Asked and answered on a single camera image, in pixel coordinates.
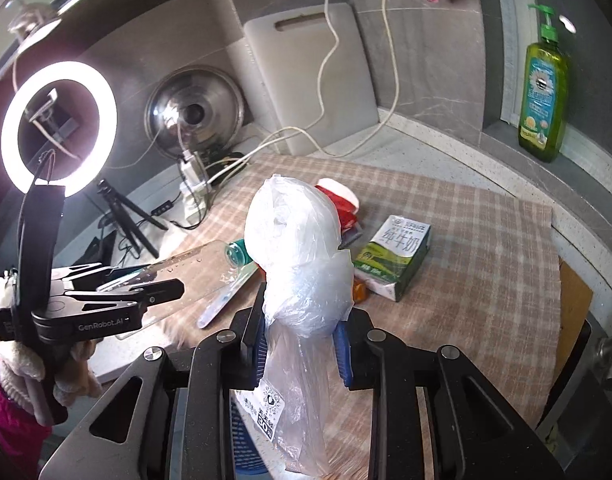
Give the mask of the clear plastic bottle green cap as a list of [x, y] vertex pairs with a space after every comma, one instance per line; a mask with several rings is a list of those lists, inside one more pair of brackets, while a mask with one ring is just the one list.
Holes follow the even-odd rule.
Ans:
[[243, 240], [231, 243], [212, 240], [182, 254], [152, 263], [139, 273], [108, 283], [105, 288], [99, 288], [98, 291], [127, 290], [141, 283], [153, 283], [172, 278], [182, 281], [186, 288], [184, 296], [174, 301], [148, 307], [142, 318], [142, 329], [144, 330], [179, 311], [202, 308], [202, 314], [216, 297], [218, 290], [232, 283], [240, 274], [240, 270], [252, 262]]

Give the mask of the white plastic bag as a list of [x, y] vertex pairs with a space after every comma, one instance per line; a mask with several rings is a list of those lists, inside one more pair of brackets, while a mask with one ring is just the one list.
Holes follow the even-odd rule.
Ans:
[[267, 355], [258, 386], [234, 395], [286, 468], [324, 476], [332, 334], [353, 307], [338, 212], [318, 188], [275, 174], [251, 201], [244, 242], [266, 273]]

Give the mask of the blue plastic trash basket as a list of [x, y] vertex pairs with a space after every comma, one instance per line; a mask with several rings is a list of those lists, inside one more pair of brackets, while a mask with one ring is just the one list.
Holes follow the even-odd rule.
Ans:
[[237, 474], [244, 474], [244, 476], [268, 474], [262, 456], [259, 455], [256, 445], [245, 427], [234, 396], [230, 396], [230, 410], [234, 470]]

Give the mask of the white toothpaste tube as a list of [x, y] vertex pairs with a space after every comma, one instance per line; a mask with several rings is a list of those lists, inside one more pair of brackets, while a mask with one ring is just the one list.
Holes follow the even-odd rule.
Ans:
[[254, 262], [247, 264], [240, 270], [238, 277], [226, 287], [218, 290], [216, 297], [208, 304], [204, 312], [196, 321], [196, 327], [202, 330], [207, 328], [217, 315], [225, 309], [226, 305], [233, 300], [238, 291], [256, 273], [257, 266]]

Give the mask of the small orange ball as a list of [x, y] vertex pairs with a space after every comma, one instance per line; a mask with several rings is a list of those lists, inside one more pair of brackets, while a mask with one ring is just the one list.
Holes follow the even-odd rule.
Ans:
[[362, 304], [367, 299], [369, 293], [366, 284], [363, 281], [354, 279], [352, 288], [354, 304]]

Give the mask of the black mini tripod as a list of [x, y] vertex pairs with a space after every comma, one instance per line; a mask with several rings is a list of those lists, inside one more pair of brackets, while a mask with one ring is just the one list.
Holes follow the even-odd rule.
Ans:
[[143, 209], [138, 207], [127, 196], [118, 192], [110, 182], [105, 179], [100, 179], [97, 183], [97, 190], [100, 196], [104, 199], [110, 210], [112, 221], [116, 224], [123, 236], [127, 238], [130, 247], [135, 251], [137, 256], [141, 255], [141, 249], [145, 249], [153, 258], [158, 258], [160, 252], [146, 238], [137, 223], [132, 220], [130, 214], [136, 214], [141, 220], [155, 226], [157, 229], [167, 231], [168, 227], [161, 221], [156, 220], [150, 214], [147, 214]]

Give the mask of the green milk carton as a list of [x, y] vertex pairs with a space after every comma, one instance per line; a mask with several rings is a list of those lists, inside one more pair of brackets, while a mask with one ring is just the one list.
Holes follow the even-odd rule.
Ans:
[[432, 226], [391, 214], [358, 252], [355, 276], [370, 292], [399, 302], [431, 246]]

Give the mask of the white power strip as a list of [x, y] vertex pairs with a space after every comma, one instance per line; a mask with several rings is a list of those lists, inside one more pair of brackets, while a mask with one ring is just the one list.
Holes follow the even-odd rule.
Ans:
[[184, 204], [184, 218], [187, 224], [189, 226], [198, 226], [210, 209], [210, 199], [213, 193], [212, 186], [206, 182], [206, 190], [204, 192], [191, 193], [184, 188], [181, 179], [180, 191], [182, 193], [182, 203]]

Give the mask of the white usb charger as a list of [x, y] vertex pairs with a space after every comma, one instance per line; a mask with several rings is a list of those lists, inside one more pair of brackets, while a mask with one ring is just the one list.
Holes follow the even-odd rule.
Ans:
[[204, 192], [208, 180], [202, 160], [195, 153], [185, 150], [179, 161], [184, 188], [191, 193]]

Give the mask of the plaid beige table cloth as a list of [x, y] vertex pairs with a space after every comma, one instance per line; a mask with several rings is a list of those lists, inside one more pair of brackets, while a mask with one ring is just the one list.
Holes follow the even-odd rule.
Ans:
[[392, 214], [429, 224], [430, 251], [402, 299], [373, 295], [364, 310], [376, 327], [412, 346], [458, 347], [528, 424], [538, 422], [553, 383], [561, 316], [549, 207], [342, 160], [259, 155], [207, 219], [167, 249], [241, 238], [254, 194], [275, 174], [346, 185], [359, 198], [365, 236]]

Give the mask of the red white snack wrapper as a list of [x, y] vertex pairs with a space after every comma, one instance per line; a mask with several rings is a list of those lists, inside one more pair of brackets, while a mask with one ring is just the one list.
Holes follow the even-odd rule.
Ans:
[[335, 206], [341, 225], [341, 248], [349, 248], [362, 234], [362, 227], [358, 221], [358, 197], [346, 185], [331, 178], [319, 179], [316, 188], [326, 194]]

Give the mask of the steel pot lid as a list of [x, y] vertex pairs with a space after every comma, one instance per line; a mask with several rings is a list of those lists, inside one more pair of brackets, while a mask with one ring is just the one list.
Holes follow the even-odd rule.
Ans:
[[162, 79], [146, 101], [146, 135], [164, 156], [185, 152], [206, 162], [224, 154], [243, 125], [245, 101], [223, 70], [191, 65]]

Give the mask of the white cutting board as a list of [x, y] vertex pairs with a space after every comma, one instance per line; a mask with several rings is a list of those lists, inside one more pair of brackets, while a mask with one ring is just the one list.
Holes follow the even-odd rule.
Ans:
[[306, 6], [248, 21], [244, 35], [278, 124], [300, 127], [327, 146], [379, 121], [352, 7]]

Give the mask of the green dish soap bottle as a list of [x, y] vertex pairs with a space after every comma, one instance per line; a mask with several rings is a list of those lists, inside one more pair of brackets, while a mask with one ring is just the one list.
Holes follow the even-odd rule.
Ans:
[[542, 162], [560, 153], [568, 104], [568, 58], [559, 46], [552, 24], [553, 8], [532, 3], [541, 13], [539, 37], [526, 48], [524, 87], [519, 122], [519, 144]]

